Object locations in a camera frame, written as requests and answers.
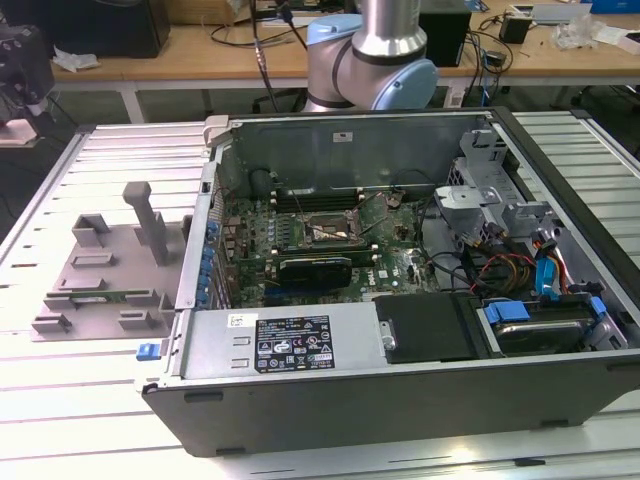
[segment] gray plastic part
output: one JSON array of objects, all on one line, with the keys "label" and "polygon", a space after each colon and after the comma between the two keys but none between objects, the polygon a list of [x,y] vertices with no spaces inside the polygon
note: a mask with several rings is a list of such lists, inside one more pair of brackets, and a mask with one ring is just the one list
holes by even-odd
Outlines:
[{"label": "gray plastic part", "polygon": [[53,311],[76,309],[76,304],[69,297],[45,298],[44,304]]},{"label": "gray plastic part", "polygon": [[158,219],[153,213],[149,203],[150,195],[149,182],[129,182],[122,193],[122,198],[135,210],[156,265],[162,266],[167,261],[165,225],[162,217]]},{"label": "gray plastic part", "polygon": [[118,323],[124,330],[152,328],[155,321],[148,310],[122,310]]},{"label": "gray plastic part", "polygon": [[[81,303],[81,299],[76,301],[66,294],[60,298],[46,298],[38,318],[64,313],[70,322],[68,331],[39,326],[36,329],[34,325],[34,341],[160,338],[169,335],[186,247],[181,224],[166,225],[168,255],[164,266],[157,266],[149,247],[140,245],[133,227],[115,226],[106,230],[108,233],[97,235],[104,248],[83,248],[76,244],[51,292],[67,293],[68,291],[60,289],[64,280],[86,282],[96,278],[103,279],[107,289],[89,295],[94,297],[89,303],[86,300]],[[75,268],[71,265],[76,258],[89,255],[110,255],[112,261],[92,268]],[[129,290],[135,290],[137,294],[126,294]],[[113,297],[110,292],[125,292],[123,302],[109,301]],[[148,292],[148,298],[143,299],[145,292]],[[151,298],[155,300],[155,304],[140,304],[140,301],[144,303],[147,300],[151,303]],[[138,309],[146,310],[153,321],[139,322],[141,328],[131,328],[129,325],[123,328],[119,322],[120,312]]]},{"label": "gray plastic part", "polygon": [[174,310],[174,305],[169,300],[167,295],[162,295],[160,297],[160,306],[158,307],[158,313],[160,315],[160,319],[165,323],[167,328],[171,330],[173,327],[173,320],[176,316],[176,311]]},{"label": "gray plastic part", "polygon": [[114,258],[112,253],[98,253],[91,255],[77,255],[71,260],[71,266],[73,268],[95,268],[95,267],[108,267],[114,264]]},{"label": "gray plastic part", "polygon": [[63,314],[42,315],[36,317],[31,323],[33,329],[38,333],[62,333],[64,334],[70,327],[71,322]]},{"label": "gray plastic part", "polygon": [[127,295],[125,296],[127,303],[132,307],[155,307],[160,304],[160,297],[155,290],[150,290],[149,293]]},{"label": "gray plastic part", "polygon": [[80,215],[71,232],[81,247],[101,247],[98,235],[108,233],[109,227],[102,215]]},{"label": "gray plastic part", "polygon": [[80,292],[84,290],[103,290],[105,287],[102,278],[65,278],[60,283],[59,290],[71,290],[72,292]]}]

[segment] motherboard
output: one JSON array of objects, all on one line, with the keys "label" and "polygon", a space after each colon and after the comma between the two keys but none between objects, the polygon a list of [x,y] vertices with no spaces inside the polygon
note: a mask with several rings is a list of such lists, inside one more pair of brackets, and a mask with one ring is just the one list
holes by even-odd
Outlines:
[{"label": "motherboard", "polygon": [[350,303],[439,289],[416,248],[419,202],[403,203],[402,192],[362,193],[343,210],[274,200],[226,202],[234,307]]}]

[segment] white label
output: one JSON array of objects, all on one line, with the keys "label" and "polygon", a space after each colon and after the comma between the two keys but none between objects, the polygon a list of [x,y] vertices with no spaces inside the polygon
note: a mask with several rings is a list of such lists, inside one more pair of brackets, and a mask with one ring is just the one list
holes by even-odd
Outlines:
[{"label": "white label", "polygon": [[227,327],[255,327],[256,320],[258,320],[257,313],[232,313],[229,315],[229,322],[227,323]]},{"label": "white label", "polygon": [[312,362],[324,362],[331,360],[333,355],[330,353],[316,353],[315,355],[309,355],[309,360]]}]

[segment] sticker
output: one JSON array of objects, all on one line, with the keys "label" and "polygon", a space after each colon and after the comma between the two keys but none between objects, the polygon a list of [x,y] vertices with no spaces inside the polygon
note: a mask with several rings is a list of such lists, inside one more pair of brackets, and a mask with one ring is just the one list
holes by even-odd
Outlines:
[{"label": "sticker", "polygon": [[255,317],[255,369],[259,373],[335,368],[328,316],[269,320]]},{"label": "sticker", "polygon": [[232,313],[229,315],[228,328],[253,327],[258,320],[257,313]]},{"label": "sticker", "polygon": [[353,142],[353,132],[336,132],[333,134],[333,143]]}]

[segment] floor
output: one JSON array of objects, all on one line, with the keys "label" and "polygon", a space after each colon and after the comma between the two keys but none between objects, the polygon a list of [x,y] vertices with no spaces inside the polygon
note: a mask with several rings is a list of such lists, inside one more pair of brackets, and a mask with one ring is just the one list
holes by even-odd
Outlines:
[{"label": "floor", "polygon": [[[500,92],[494,105],[506,106],[512,111],[548,111],[549,99],[555,97],[555,88],[512,88],[508,93]],[[574,108],[570,98],[579,89],[570,89],[560,106]],[[441,107],[444,89],[438,89],[430,106]],[[260,90],[212,91],[210,98],[216,113],[251,113],[252,100],[264,95]],[[480,105],[481,95],[474,92],[468,99],[468,106]],[[203,120],[204,106],[200,91],[143,92],[141,100],[151,122],[184,122]],[[293,98],[279,102],[281,111],[288,111]],[[58,102],[78,124],[128,123],[128,116],[119,98],[111,92],[65,92]],[[640,149],[640,114],[633,113],[633,105],[640,102],[610,87],[597,87],[584,95],[582,108],[586,109],[610,134],[630,152]],[[262,104],[262,112],[272,111],[267,103]],[[53,111],[59,122],[56,140],[39,142],[28,151],[8,151],[0,153],[0,240],[13,226],[15,219],[27,206],[42,180],[55,163],[74,131],[74,125],[59,111]]]}]

